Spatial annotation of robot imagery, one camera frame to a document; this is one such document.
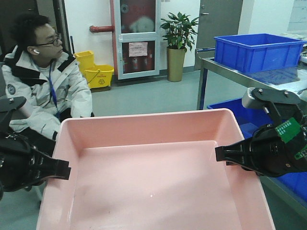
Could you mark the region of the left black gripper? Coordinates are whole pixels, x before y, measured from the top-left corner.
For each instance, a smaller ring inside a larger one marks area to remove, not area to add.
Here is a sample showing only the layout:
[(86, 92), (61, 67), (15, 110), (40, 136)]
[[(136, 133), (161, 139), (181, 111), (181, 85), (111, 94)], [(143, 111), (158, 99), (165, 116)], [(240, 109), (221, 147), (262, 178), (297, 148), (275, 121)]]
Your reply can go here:
[(14, 134), (0, 136), (0, 190), (14, 192), (19, 189), (30, 190), (38, 186), (31, 181), (33, 165), (37, 179), (55, 178), (68, 180), (71, 173), (69, 161), (54, 159), (30, 144), (26, 138)]

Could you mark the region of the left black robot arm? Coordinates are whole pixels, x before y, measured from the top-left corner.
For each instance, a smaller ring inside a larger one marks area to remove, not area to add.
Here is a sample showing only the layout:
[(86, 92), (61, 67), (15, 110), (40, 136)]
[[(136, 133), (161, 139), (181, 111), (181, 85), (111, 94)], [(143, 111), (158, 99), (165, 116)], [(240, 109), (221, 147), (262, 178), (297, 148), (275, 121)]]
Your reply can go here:
[(68, 161), (50, 157), (16, 135), (0, 138), (0, 196), (42, 184), (48, 178), (68, 180)]

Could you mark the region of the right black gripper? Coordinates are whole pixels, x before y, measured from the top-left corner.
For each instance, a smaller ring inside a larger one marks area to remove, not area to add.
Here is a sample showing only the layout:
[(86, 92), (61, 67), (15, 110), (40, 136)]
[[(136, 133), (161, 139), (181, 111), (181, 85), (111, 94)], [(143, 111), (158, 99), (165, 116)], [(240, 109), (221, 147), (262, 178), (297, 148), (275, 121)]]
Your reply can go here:
[(252, 138), (216, 147), (216, 161), (225, 161), (226, 166), (239, 166), (257, 176), (279, 177), (287, 173), (306, 172), (307, 158), (295, 160), (275, 128), (263, 127), (257, 130)]

